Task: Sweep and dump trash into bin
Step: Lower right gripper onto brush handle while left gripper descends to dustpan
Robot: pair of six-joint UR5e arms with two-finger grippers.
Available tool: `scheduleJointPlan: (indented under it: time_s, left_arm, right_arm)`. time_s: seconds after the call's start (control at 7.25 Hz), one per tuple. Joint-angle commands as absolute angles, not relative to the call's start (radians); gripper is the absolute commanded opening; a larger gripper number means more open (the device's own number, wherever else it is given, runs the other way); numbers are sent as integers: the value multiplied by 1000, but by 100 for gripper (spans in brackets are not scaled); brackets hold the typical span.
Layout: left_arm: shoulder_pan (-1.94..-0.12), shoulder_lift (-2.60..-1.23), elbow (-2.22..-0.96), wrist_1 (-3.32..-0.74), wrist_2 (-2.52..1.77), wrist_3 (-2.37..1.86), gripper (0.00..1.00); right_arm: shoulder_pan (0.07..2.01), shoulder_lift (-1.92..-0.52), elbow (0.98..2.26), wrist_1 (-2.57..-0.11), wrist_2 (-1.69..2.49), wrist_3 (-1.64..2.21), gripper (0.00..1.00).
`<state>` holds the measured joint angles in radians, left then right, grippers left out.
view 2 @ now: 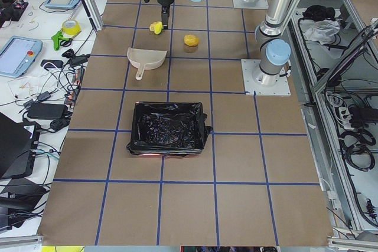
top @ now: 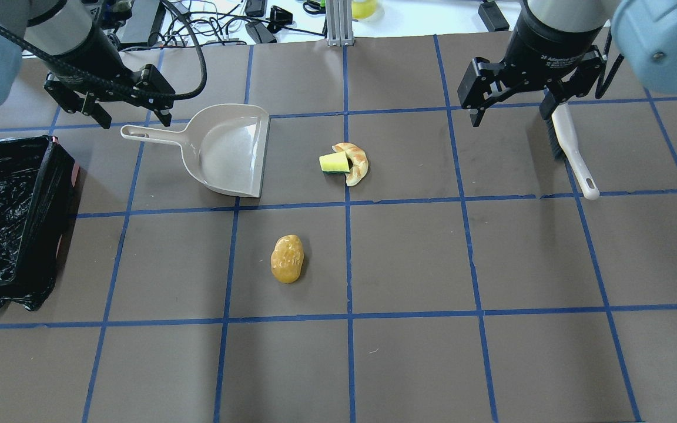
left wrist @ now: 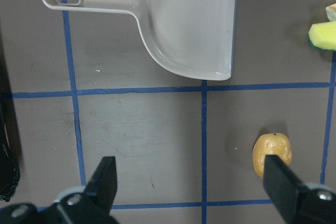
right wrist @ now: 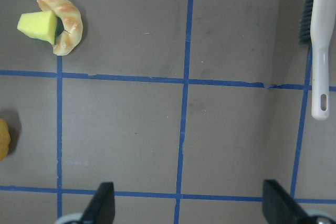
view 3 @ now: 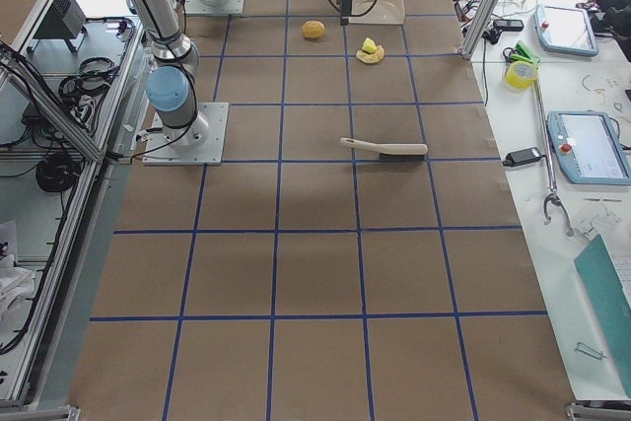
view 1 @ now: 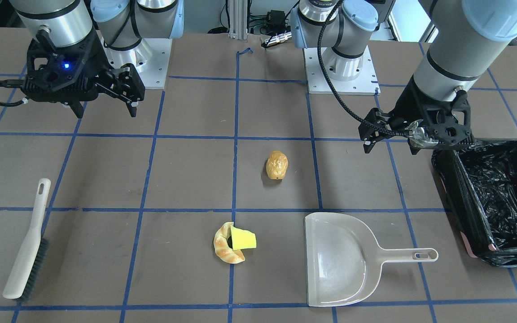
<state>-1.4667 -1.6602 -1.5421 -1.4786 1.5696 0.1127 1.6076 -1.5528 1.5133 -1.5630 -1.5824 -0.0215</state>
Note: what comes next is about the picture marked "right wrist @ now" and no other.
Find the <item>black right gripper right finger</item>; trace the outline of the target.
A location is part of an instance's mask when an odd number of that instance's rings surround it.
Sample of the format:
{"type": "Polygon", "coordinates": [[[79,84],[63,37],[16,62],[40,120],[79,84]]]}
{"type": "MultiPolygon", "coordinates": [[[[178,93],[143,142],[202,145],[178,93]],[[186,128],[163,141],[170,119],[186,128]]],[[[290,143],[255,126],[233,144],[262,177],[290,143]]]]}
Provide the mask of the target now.
{"type": "Polygon", "coordinates": [[[308,223],[309,215],[274,179],[263,181],[262,212],[270,224],[308,223]]]}

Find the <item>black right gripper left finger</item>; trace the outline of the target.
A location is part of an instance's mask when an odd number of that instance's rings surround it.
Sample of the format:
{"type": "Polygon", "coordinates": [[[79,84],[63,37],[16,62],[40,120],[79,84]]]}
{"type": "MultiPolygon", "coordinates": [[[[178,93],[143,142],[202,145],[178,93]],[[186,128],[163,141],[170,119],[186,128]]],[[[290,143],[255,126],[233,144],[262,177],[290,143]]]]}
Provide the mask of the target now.
{"type": "Polygon", "coordinates": [[[113,223],[114,218],[114,185],[113,182],[104,182],[99,185],[79,223],[113,223]]]}

